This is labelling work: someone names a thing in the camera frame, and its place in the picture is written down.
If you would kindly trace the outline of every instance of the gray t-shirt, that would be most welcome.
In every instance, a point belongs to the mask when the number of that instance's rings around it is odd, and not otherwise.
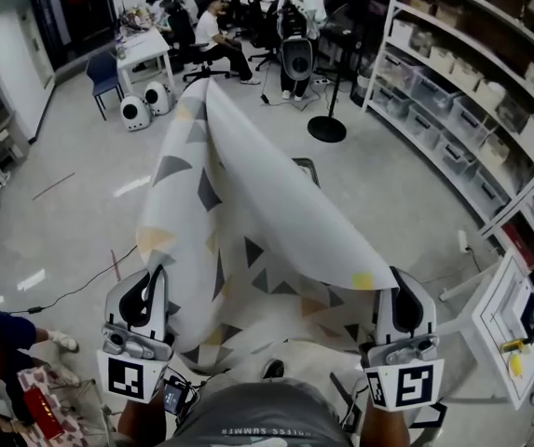
[[[227,387],[199,403],[162,447],[349,447],[326,405],[296,386],[252,383]]]

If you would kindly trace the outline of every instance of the blue chair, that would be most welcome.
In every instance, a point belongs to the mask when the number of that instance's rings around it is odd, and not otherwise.
[[[97,107],[101,111],[103,120],[106,121],[107,118],[103,113],[103,109],[107,108],[103,104],[101,95],[115,89],[120,101],[124,97],[124,91],[119,84],[119,76],[117,76],[117,61],[114,54],[110,51],[105,51],[93,56],[87,65],[87,76],[94,85],[92,87],[92,96],[97,102]]]

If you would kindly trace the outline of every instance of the tripod base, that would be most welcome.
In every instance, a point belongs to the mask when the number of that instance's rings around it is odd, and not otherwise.
[[[348,133],[343,123],[328,115],[312,117],[308,122],[308,132],[323,142],[341,142]]]

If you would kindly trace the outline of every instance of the white speaker robot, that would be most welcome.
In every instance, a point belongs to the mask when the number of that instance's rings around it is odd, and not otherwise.
[[[166,115],[175,104],[175,98],[168,88],[158,81],[151,81],[144,90],[144,98],[153,115]]]
[[[126,96],[121,102],[121,119],[129,132],[148,128],[151,124],[148,102],[133,94]]]

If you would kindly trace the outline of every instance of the tiled floor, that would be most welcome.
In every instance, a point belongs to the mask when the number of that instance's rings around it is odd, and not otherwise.
[[[218,62],[215,69],[223,65]],[[279,70],[273,65],[265,87],[273,104],[281,102]],[[257,75],[265,78],[265,71]],[[176,79],[181,83],[181,75]],[[299,112],[291,104],[264,105],[259,98],[262,87],[242,86],[234,79],[219,82],[285,154],[314,161],[323,192],[390,264],[423,281],[454,274],[426,283],[434,293],[475,273],[471,257],[459,252],[458,228],[470,235],[482,265],[495,259],[474,237],[475,223],[453,191],[392,129],[361,113],[349,100],[347,84],[342,86],[345,93],[339,96],[335,115],[348,127],[348,138],[326,144],[312,139],[306,129],[311,117],[326,113],[322,87],[317,88],[321,99]],[[114,254],[119,258],[133,247],[145,187],[121,196],[116,191],[152,173],[171,115],[157,119],[148,129],[128,133],[116,96],[108,95],[105,105],[107,122],[98,113],[83,74],[58,87],[39,141],[1,191],[0,309],[52,304],[109,266]],[[74,175],[34,200],[70,174]],[[119,272],[127,275],[141,266],[133,254],[119,266]],[[19,287],[33,275],[37,284]],[[95,350],[102,344],[104,298],[115,283],[116,271],[109,270],[84,291],[30,317],[37,325],[69,332],[78,340],[79,353],[63,355],[62,362],[83,378],[97,377]],[[44,359],[58,356],[52,346],[36,346],[34,352]],[[460,373],[472,365],[459,340],[447,344],[446,352],[450,362],[462,368]],[[304,359],[298,366],[326,377],[325,369],[317,369],[322,354],[313,356],[314,362],[306,364]],[[299,375],[300,367],[294,366],[298,359],[288,356],[285,360],[291,372]],[[179,363],[175,366],[183,369]],[[478,386],[477,381],[473,376],[469,383]],[[108,401],[116,408],[121,405]],[[530,406],[518,413],[508,405],[451,406],[444,433],[435,445],[522,445],[532,414]]]

